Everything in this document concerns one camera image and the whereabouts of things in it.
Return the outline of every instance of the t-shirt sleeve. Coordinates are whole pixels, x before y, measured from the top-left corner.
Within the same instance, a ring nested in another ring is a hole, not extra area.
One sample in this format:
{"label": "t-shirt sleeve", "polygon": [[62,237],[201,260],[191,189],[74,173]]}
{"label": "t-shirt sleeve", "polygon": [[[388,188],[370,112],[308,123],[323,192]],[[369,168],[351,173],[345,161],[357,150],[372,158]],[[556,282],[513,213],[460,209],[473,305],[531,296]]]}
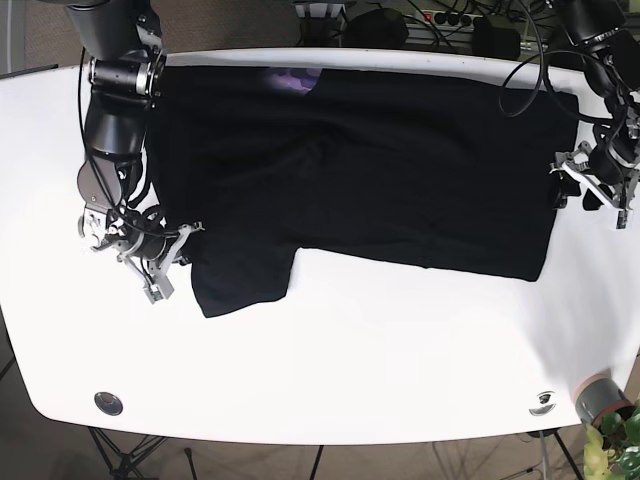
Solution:
{"label": "t-shirt sleeve", "polygon": [[274,302],[287,294],[295,247],[201,235],[191,284],[205,317]]}

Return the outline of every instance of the plant leaf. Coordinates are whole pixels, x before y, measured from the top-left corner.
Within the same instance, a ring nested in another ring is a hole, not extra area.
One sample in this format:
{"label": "plant leaf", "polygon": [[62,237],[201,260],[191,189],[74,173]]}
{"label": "plant leaf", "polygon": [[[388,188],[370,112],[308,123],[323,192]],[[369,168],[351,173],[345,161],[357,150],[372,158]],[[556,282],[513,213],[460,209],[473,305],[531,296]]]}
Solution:
{"label": "plant leaf", "polygon": [[587,443],[584,446],[584,465],[585,471],[588,469],[589,473],[603,475],[609,470],[609,459],[602,447]]}
{"label": "plant leaf", "polygon": [[627,420],[624,429],[627,432],[627,439],[635,444],[640,443],[640,413]]}
{"label": "plant leaf", "polygon": [[623,424],[622,417],[617,412],[607,413],[602,417],[602,422],[600,423],[600,430],[603,435],[613,435],[616,433],[618,428]]}
{"label": "plant leaf", "polygon": [[630,472],[625,472],[625,480],[638,480],[638,478],[640,478],[640,468],[636,468],[635,470],[631,470]]}
{"label": "plant leaf", "polygon": [[602,448],[602,445],[604,443],[602,434],[593,425],[589,425],[588,423],[587,423],[587,438],[589,439],[589,443]]}
{"label": "plant leaf", "polygon": [[620,455],[617,463],[625,472],[638,470],[640,468],[640,448],[627,447],[624,453]]}
{"label": "plant leaf", "polygon": [[585,480],[609,480],[611,472],[606,470],[604,472],[593,472],[589,470],[588,466],[584,466],[584,478]]}

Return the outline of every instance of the black cable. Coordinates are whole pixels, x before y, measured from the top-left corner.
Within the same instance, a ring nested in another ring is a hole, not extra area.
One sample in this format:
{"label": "black cable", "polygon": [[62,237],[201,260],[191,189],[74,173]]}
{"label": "black cable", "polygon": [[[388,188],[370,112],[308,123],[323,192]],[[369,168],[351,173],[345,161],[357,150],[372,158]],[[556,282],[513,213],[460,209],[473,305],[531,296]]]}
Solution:
{"label": "black cable", "polygon": [[314,478],[316,478],[318,465],[320,465],[320,458],[322,458],[322,450],[324,450],[324,445],[320,445],[318,447],[318,453],[316,454],[316,461],[313,462],[313,469],[311,470],[311,476],[309,477],[309,480],[313,480]]}
{"label": "black cable", "polygon": [[[552,51],[545,52],[545,57],[548,58],[548,57],[554,55],[555,53],[571,53],[571,54],[574,54],[574,55],[580,55],[580,56],[582,56],[584,58],[589,58],[590,60],[593,60],[593,61],[597,61],[592,56],[587,55],[587,54],[582,53],[582,52],[575,51],[575,50],[552,50]],[[524,62],[520,63],[516,68],[513,69],[513,71],[509,74],[509,76],[505,79],[504,83],[500,87],[500,93],[499,93],[499,95],[500,95],[500,100],[499,100],[500,107],[502,107],[502,96],[504,95],[504,91],[506,90],[506,86],[511,81],[511,79],[514,77],[514,75],[516,73],[518,73],[522,67],[524,67],[525,65],[528,65],[529,63],[533,62],[534,60],[536,60],[537,58],[540,58],[540,57],[541,57],[540,54],[535,54],[532,57],[527,58]],[[549,94],[551,99],[554,101],[554,103],[565,114],[569,115],[571,118],[574,118],[575,120],[578,120],[578,121],[581,121],[581,122],[585,122],[585,123],[591,123],[591,124],[595,124],[595,125],[613,125],[613,120],[612,119],[592,117],[590,115],[585,115],[585,114],[580,113],[580,112],[573,112],[573,111],[569,110],[562,103],[562,101],[559,99],[557,92],[553,89],[553,86],[551,85],[551,80],[549,79],[549,65],[548,65],[548,63],[545,62],[544,65],[541,63],[540,71],[542,72],[543,82],[544,82],[545,88],[547,89],[547,93]]]}
{"label": "black cable", "polygon": [[494,8],[495,6],[490,7],[489,5],[485,5],[484,3],[477,2],[476,0],[470,0],[470,2],[471,2],[472,8],[469,13],[471,14],[473,14],[474,12],[479,12],[480,15],[482,15],[483,17],[486,17],[487,14],[491,15],[493,13],[491,9]]}
{"label": "black cable", "polygon": [[493,7],[491,7],[490,5],[485,5],[485,6],[491,8],[492,14],[498,14],[500,13],[500,10],[502,10],[502,2],[503,0],[498,0],[497,2],[494,2]]}
{"label": "black cable", "polygon": [[460,20],[462,20],[462,16],[467,13],[467,9],[471,6],[471,0],[467,0],[464,2],[464,7],[462,7],[462,11],[460,12]]}
{"label": "black cable", "polygon": [[456,8],[458,8],[458,2],[459,0],[454,0],[454,2],[451,4],[451,6],[447,9],[446,12],[444,12],[447,16],[449,16],[452,12],[456,11]]}
{"label": "black cable", "polygon": [[450,6],[450,5],[447,5],[446,3],[444,3],[444,2],[442,2],[442,1],[440,1],[440,0],[431,0],[431,1],[432,1],[433,3],[437,3],[437,4],[438,4],[438,5],[440,5],[441,7],[444,7],[444,8],[447,8],[447,9],[451,8],[451,6]]}
{"label": "black cable", "polygon": [[9,360],[7,362],[7,364],[4,366],[4,368],[0,372],[0,382],[2,381],[4,376],[9,372],[9,370],[11,370],[11,367],[13,367],[14,363],[16,363],[16,356],[15,355],[11,357],[11,360]]}
{"label": "black cable", "polygon": [[180,234],[178,231],[169,231],[169,232],[150,232],[147,230],[144,230],[136,225],[133,225],[131,222],[129,222],[125,216],[122,214],[122,212],[120,212],[119,208],[116,206],[114,200],[113,200],[113,196],[111,195],[111,192],[109,191],[109,187],[107,186],[107,182],[104,179],[104,176],[102,175],[102,172],[100,171],[100,169],[98,168],[97,164],[96,164],[96,160],[95,158],[93,158],[93,155],[91,155],[90,149],[87,145],[87,141],[85,138],[85,133],[84,133],[84,122],[82,120],[82,67],[84,65],[84,56],[86,53],[86,49],[84,47],[82,47],[82,53],[80,55],[80,65],[78,68],[78,92],[77,92],[77,101],[78,101],[78,122],[79,122],[79,126],[80,126],[80,137],[82,139],[82,146],[84,147],[84,151],[85,154],[87,156],[87,161],[89,162],[89,166],[91,167],[91,170],[93,171],[94,176],[96,177],[96,180],[98,181],[98,186],[100,187],[100,190],[102,191],[103,195],[107,198],[107,201],[109,202],[109,206],[112,208],[113,212],[115,213],[115,215],[118,216],[118,218],[120,218],[122,220],[122,222],[129,228],[142,233],[144,235],[150,235],[153,237],[164,237],[164,238],[176,238],[178,237]]}
{"label": "black cable", "polygon": [[149,195],[149,190],[151,190],[151,175],[149,175],[149,158],[147,158],[147,168],[144,174],[145,174],[144,184],[142,185],[142,190],[140,190],[140,193],[136,198],[134,198],[133,200],[129,200],[129,202],[127,202],[127,208],[131,208],[132,210],[135,210],[136,208],[138,208],[138,205],[140,205],[140,202],[142,202],[142,200],[147,198],[147,195]]}
{"label": "black cable", "polygon": [[541,20],[549,20],[550,18],[557,18],[557,15],[548,15],[546,17],[542,17],[542,18],[536,18],[536,22],[540,22]]}
{"label": "black cable", "polygon": [[147,282],[149,282],[150,284],[153,285],[153,278],[151,278],[151,275],[149,274],[149,271],[144,266],[144,260],[142,259],[142,257],[140,257],[140,271],[142,272],[142,276],[147,280]]}
{"label": "black cable", "polygon": [[433,33],[433,37],[434,37],[434,41],[431,44],[431,46],[433,47],[433,51],[437,51],[438,47],[440,47],[440,36],[438,35],[438,33],[436,32],[436,30],[429,25],[426,22],[423,22],[422,20],[412,17],[411,15],[403,15],[404,18],[408,19],[408,20],[413,20],[416,23],[419,23],[420,25],[422,25],[423,27],[425,27],[427,30],[429,30],[431,33]]}
{"label": "black cable", "polygon": [[342,31],[336,32],[336,33],[334,33],[333,35],[331,35],[329,37],[329,40],[333,40],[334,38],[341,37],[342,35],[344,35],[344,32],[342,32]]}
{"label": "black cable", "polygon": [[624,172],[622,171],[622,168],[620,167],[620,164],[618,162],[616,162],[613,158],[611,158],[611,156],[607,153],[609,151],[609,148],[611,147],[611,144],[613,143],[613,140],[618,136],[618,134],[620,133],[620,130],[622,130],[622,127],[626,124],[626,120],[627,117],[626,115],[622,115],[620,118],[620,121],[618,122],[618,126],[616,127],[615,130],[613,130],[613,133],[611,133],[609,135],[609,132],[611,131],[611,129],[607,129],[604,127],[604,125],[594,125],[593,127],[593,135],[594,137],[596,137],[596,143],[601,143],[602,142],[602,137],[607,139],[607,142],[604,146],[604,151],[605,151],[605,157],[607,158],[607,160],[609,160],[609,162],[611,163],[611,165],[613,165],[613,168],[615,168],[618,172],[618,175],[620,175],[620,178],[623,179],[623,185],[622,185],[622,192],[621,192],[621,198],[620,198],[620,206],[622,208],[624,208],[623,205],[623,201],[624,204],[626,204],[626,188],[624,185]]}
{"label": "black cable", "polygon": [[[523,8],[525,14],[527,15],[527,17],[529,18],[529,21],[531,22],[531,26],[533,27],[533,31],[536,35],[536,43],[538,44],[538,51],[540,52],[538,54],[538,56],[540,57],[540,64],[544,64],[544,45],[542,45],[542,36],[540,35],[540,30],[538,29],[538,26],[535,24],[535,22],[533,21],[533,17],[531,16],[531,14],[529,13],[529,10],[527,9],[526,5],[522,2],[522,0],[515,0],[516,2],[518,2],[518,4]],[[526,65],[525,62],[521,63],[520,65],[518,65],[510,74],[509,76],[506,78],[506,80],[504,81],[504,83],[500,86],[500,92],[498,94],[498,108],[500,109],[500,111],[502,112],[503,115],[507,116],[507,117],[517,117],[518,115],[523,114],[530,106],[531,104],[534,102],[534,100],[536,99],[536,97],[538,96],[538,92],[540,91],[540,87],[542,86],[542,82],[543,82],[543,77],[544,77],[544,69],[542,68],[542,66],[540,67],[540,69],[538,70],[538,79],[536,80],[536,84],[533,87],[533,90],[531,92],[531,95],[529,95],[529,98],[527,99],[526,102],[524,102],[524,104],[518,108],[517,110],[513,111],[513,112],[507,112],[503,105],[502,105],[502,97],[504,95],[504,92],[507,89],[507,84],[509,83],[509,81],[511,81],[511,79],[513,78],[513,76],[524,66]]]}
{"label": "black cable", "polygon": [[302,41],[304,40],[304,34],[302,33],[302,22],[300,22],[300,38],[298,39],[298,42],[296,43],[296,47],[299,47],[300,45],[302,45]]}
{"label": "black cable", "polygon": [[[591,55],[587,55],[586,53],[579,52],[577,50],[553,50],[551,52],[547,52],[545,56],[548,58],[552,55],[555,55],[556,53],[568,53],[571,55],[579,55],[580,57],[586,59],[587,61],[592,61],[592,62],[598,61],[596,58],[592,57]],[[585,123],[593,123],[595,125],[613,125],[614,124],[613,119],[592,117],[590,115],[584,115],[580,112],[577,112],[577,113],[572,112],[567,107],[565,107],[565,105],[560,101],[558,94],[553,89],[553,85],[551,85],[551,80],[549,79],[549,63],[543,62],[542,60],[540,61],[540,63],[542,65],[542,77],[544,79],[544,86],[547,90],[547,93],[551,97],[551,99],[555,102],[556,105],[558,105],[558,107],[560,107],[560,110],[565,112],[567,115],[570,115],[573,118]]]}

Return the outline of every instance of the floor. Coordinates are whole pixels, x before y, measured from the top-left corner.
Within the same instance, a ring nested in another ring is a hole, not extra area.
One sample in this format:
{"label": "floor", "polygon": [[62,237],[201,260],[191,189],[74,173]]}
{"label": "floor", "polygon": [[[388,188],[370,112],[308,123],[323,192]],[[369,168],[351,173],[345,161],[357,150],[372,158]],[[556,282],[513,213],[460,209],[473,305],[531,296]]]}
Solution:
{"label": "floor", "polygon": [[[153,0],[163,21],[170,51],[264,46],[291,46],[299,31],[288,0]],[[26,25],[27,67],[78,62],[80,43],[57,6],[29,1]],[[0,334],[0,367],[11,356]],[[640,390],[636,365],[627,388]],[[584,442],[580,427],[561,432],[580,464]],[[113,432],[121,449],[139,436]],[[200,479],[269,480],[309,477],[316,447],[225,444],[170,439],[142,466],[147,476],[190,479],[185,447],[194,451]],[[555,480],[573,479],[562,452],[548,441]],[[316,479],[444,479],[499,480],[540,462],[540,446],[524,434],[455,442],[387,446],[328,447]],[[0,383],[0,471],[2,478],[21,480],[100,480],[108,478],[85,427],[54,422],[31,405],[19,368]],[[525,478],[542,478],[534,471]]]}

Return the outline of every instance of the metal tripod leg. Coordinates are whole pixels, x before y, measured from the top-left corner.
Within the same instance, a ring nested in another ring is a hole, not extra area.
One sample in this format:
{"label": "metal tripod leg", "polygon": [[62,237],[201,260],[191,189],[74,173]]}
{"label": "metal tripod leg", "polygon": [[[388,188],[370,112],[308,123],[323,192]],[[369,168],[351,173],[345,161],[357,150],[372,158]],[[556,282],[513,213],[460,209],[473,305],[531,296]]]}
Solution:
{"label": "metal tripod leg", "polygon": [[[93,427],[88,428],[91,438],[100,452],[100,456],[102,456],[104,463],[107,465],[107,468],[109,468],[109,475],[111,475],[114,480],[126,480],[128,478],[132,478],[129,477],[130,473],[133,473],[139,479],[145,479],[138,470],[138,466],[167,440],[166,437],[151,437],[149,440],[147,440],[148,437],[145,437],[131,452],[123,453],[101,429]],[[120,459],[120,464],[117,468],[114,468],[113,463],[111,463],[103,443]]]}
{"label": "metal tripod leg", "polygon": [[198,480],[198,477],[196,476],[196,467],[193,466],[193,452],[190,448],[185,448],[184,454],[187,456],[187,460],[189,460],[189,468],[191,469],[191,476],[193,477],[193,480]]}
{"label": "metal tripod leg", "polygon": [[564,456],[567,459],[567,462],[569,462],[569,465],[571,465],[571,469],[573,470],[573,473],[576,474],[576,478],[578,480],[584,480],[584,477],[582,476],[582,473],[580,473],[580,469],[577,467],[576,462],[573,461],[573,458],[571,457],[571,454],[569,453],[569,450],[567,450],[567,447],[565,446],[564,442],[562,441],[562,438],[560,438],[560,435],[558,434],[558,430],[559,428],[551,428],[549,430],[543,430],[540,432],[527,432],[527,435],[529,435],[532,438],[540,438],[540,447],[542,450],[542,465],[543,465],[543,478],[544,480],[551,480],[551,472],[550,472],[550,465],[549,465],[549,459],[547,458],[547,450],[545,447],[545,443],[544,443],[544,438],[545,437],[550,437],[551,435],[553,435],[556,439],[556,442],[558,442],[558,445],[560,445],[560,449],[562,450],[562,453],[564,453]]}
{"label": "metal tripod leg", "polygon": [[313,462],[313,469],[311,470],[311,476],[309,480],[314,480],[316,478],[316,472],[318,471],[318,465],[320,465],[320,459],[322,458],[322,451],[324,450],[324,445],[320,445],[318,447],[318,453],[316,454],[316,460]]}

